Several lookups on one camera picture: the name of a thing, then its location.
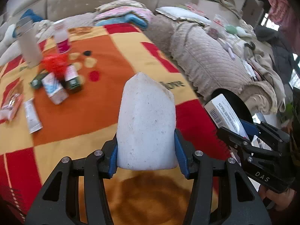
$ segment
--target folded cloth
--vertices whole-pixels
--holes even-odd
[[[107,19],[107,18],[125,16],[128,13],[132,13],[138,16],[139,18],[145,20],[147,23],[150,22],[151,17],[153,16],[153,13],[149,9],[131,7],[131,6],[122,6],[97,15],[94,18],[94,22],[97,22],[102,19]]]
[[[103,26],[103,25],[112,25],[112,24],[121,24],[121,23],[133,23],[139,28],[145,30],[148,28],[148,23],[144,20],[140,19],[136,15],[132,13],[128,13],[125,16],[111,18],[111,19],[103,19],[95,24],[95,26]]]
[[[274,88],[277,98],[277,108],[280,112],[284,112],[285,93],[284,86],[279,75],[272,69],[271,58],[269,55],[264,56],[264,52],[259,48],[252,51],[250,48],[244,48],[245,60],[253,66]]]
[[[23,19],[27,16],[29,16],[31,18],[33,23],[40,22],[40,21],[44,20],[41,16],[35,14],[34,11],[32,11],[32,9],[27,9],[27,11],[20,17],[20,19]],[[13,38],[16,38],[16,37],[17,37],[16,30],[14,30]]]
[[[108,10],[114,9],[116,7],[121,6],[131,6],[131,7],[139,7],[139,8],[147,8],[143,3],[133,1],[133,0],[117,0],[110,3],[103,4],[99,7],[96,7],[96,12],[104,13]]]
[[[39,40],[41,37],[42,37],[42,35],[43,35],[43,33],[48,29],[48,28],[50,28],[50,26],[53,24],[53,22],[52,21],[50,21],[50,20],[42,20],[42,21],[40,21],[40,22],[36,22],[36,23],[34,23],[33,24],[33,28],[34,28],[34,30],[35,30],[35,32],[36,32],[36,38]]]

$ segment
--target white pillow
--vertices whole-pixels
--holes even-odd
[[[186,20],[191,22],[205,23],[209,25],[212,23],[211,20],[180,7],[160,7],[156,9],[156,11],[173,20]]]
[[[7,31],[7,28],[8,28],[8,23],[7,22],[5,22],[3,25],[1,25],[1,27],[0,27],[0,41],[3,40],[5,32]]]
[[[8,47],[17,40],[16,38],[13,38],[13,32],[14,32],[15,28],[16,28],[15,24],[10,25],[5,32],[3,42]]]

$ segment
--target checkered blanket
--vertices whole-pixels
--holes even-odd
[[[23,104],[10,123],[0,122],[0,195],[15,206],[11,209],[21,221],[64,156],[73,160],[86,157],[114,137],[123,87],[137,72],[172,91],[176,127],[186,140],[213,158],[229,157],[189,83],[138,28],[119,24],[73,28],[69,33],[69,63],[75,65],[83,90],[62,104],[54,105],[43,88],[30,87],[30,81],[42,70],[41,65],[26,68],[20,55],[0,72],[0,102],[17,83],[23,84],[24,100],[34,98],[43,124],[43,129],[29,134]],[[56,52],[53,38],[39,45],[44,56]],[[79,183],[81,220],[86,221],[83,179]],[[105,180],[116,225],[182,224],[191,188],[192,181],[185,180],[179,168],[152,172],[118,169],[111,180]],[[213,194],[215,209],[216,190]]]

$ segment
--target round lid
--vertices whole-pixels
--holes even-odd
[[[65,20],[61,19],[53,23],[54,29],[61,28],[65,25]]]

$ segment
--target beige quilted blanket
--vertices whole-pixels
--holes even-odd
[[[169,51],[205,100],[214,90],[224,88],[239,95],[251,112],[277,111],[271,85],[266,81],[253,82],[240,61],[233,61],[196,23],[177,24]]]
[[[245,85],[252,83],[244,66],[238,60],[233,61],[222,46],[195,23],[178,25],[169,50],[204,98],[217,88],[239,95]]]

